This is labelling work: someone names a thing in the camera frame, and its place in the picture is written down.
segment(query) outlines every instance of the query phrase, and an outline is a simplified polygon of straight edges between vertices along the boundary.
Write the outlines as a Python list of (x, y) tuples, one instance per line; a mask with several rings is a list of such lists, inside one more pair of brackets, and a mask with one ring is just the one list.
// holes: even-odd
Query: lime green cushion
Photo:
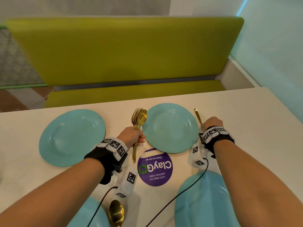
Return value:
[(6, 22), (49, 86), (219, 75), (240, 17), (64, 17)]
[(225, 89), (218, 80), (67, 90), (52, 92), (48, 96), (46, 107), (63, 107), (223, 90)]

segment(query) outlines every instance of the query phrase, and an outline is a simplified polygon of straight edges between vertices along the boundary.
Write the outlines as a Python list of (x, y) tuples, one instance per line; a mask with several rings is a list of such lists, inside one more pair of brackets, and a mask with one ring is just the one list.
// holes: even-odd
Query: black cable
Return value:
[(105, 193), (105, 195), (103, 196), (102, 200), (100, 201), (100, 204), (99, 204), (98, 208), (96, 209), (96, 212), (94, 213), (93, 217), (92, 217), (91, 220), (89, 221), (89, 224), (87, 225), (87, 227), (89, 227), (89, 225), (90, 225), (91, 222), (93, 221), (93, 219), (94, 219), (94, 217), (95, 217), (95, 215), (96, 215), (98, 209), (99, 209), (100, 206), (101, 206), (101, 203), (103, 202), (103, 200), (104, 200), (105, 196), (108, 194), (108, 192), (111, 191), (112, 189), (117, 189), (117, 188), (118, 188), (117, 186), (113, 186), (112, 188), (110, 188), (110, 189)]
[(181, 193), (179, 193), (176, 197), (174, 197), (169, 203), (166, 204), (166, 206), (163, 207), (163, 209), (160, 210), (160, 212), (146, 225), (146, 227), (148, 227), (150, 225), (150, 223), (153, 222), (153, 220), (156, 219), (156, 217), (158, 217), (158, 215), (173, 201), (175, 200), (177, 197), (179, 197), (181, 194), (183, 194), (185, 191), (187, 191), (189, 188), (191, 188), (193, 185), (196, 184), (197, 181), (199, 181), (203, 175), (205, 174), (205, 172), (207, 171), (207, 168), (208, 168), (208, 159), (207, 158), (203, 158), (207, 161), (207, 166), (206, 166), (206, 169), (204, 170), (203, 174), (194, 182), (192, 183), (189, 187), (187, 187), (184, 191), (182, 191)]

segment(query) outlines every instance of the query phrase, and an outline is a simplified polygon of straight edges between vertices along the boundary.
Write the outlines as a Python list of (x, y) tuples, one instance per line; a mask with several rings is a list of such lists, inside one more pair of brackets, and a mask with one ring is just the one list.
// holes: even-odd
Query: gold spoon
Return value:
[(196, 114), (196, 116), (197, 116), (197, 118), (198, 118), (198, 120), (199, 120), (199, 122), (200, 122), (200, 124), (202, 126), (202, 121), (201, 121), (201, 118), (200, 118), (198, 110), (195, 108), (194, 111), (195, 111), (195, 114)]
[[(147, 110), (144, 109), (138, 115), (138, 119), (137, 119), (137, 124), (139, 126), (138, 130), (141, 129), (141, 126), (145, 123), (146, 119), (147, 119)], [(134, 145), (133, 154), (132, 154), (134, 163), (136, 162), (137, 145), (138, 145), (138, 140), (136, 141), (136, 143)]]
[(124, 221), (124, 208), (118, 200), (113, 200), (108, 209), (108, 218), (116, 227), (121, 227)]

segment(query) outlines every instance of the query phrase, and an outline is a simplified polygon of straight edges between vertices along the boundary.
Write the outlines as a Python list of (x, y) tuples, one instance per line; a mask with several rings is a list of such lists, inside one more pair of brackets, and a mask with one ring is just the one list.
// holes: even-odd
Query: green recycling logo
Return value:
[(145, 174), (146, 172), (147, 172), (147, 166), (146, 166), (146, 165), (141, 165), (141, 166), (139, 167), (139, 173), (140, 173), (140, 174)]

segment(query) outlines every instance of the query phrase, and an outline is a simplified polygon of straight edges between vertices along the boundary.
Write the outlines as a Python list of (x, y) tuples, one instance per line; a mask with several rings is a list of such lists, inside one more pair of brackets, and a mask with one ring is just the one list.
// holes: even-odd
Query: white table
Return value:
[[(136, 107), (148, 110), (168, 102), (177, 103), (192, 114), (197, 108), (202, 121), (211, 116), (221, 118), (236, 144), (273, 171), (303, 201), (303, 125), (262, 87), (0, 113), (0, 161), (4, 165), (0, 212), (66, 169), (46, 163), (38, 150), (41, 133), (57, 116), (74, 109), (94, 110), (106, 123), (106, 136), (117, 136), (124, 127), (131, 126)], [(137, 159), (150, 148), (147, 142), (140, 146)], [(188, 164), (188, 151), (170, 157), (173, 173), (166, 184), (151, 187), (138, 177), (132, 197), (119, 199), (127, 211), (124, 226), (146, 226), (177, 194), (184, 180), (197, 172)], [(216, 161), (209, 160), (209, 169), (219, 172)], [(125, 164), (132, 164), (131, 158)], [(114, 177), (109, 185), (99, 185), (92, 195), (100, 200), (115, 181)], [(108, 194), (103, 206), (108, 207), (114, 198), (118, 197)], [(174, 205), (170, 204), (150, 226), (174, 226)]]

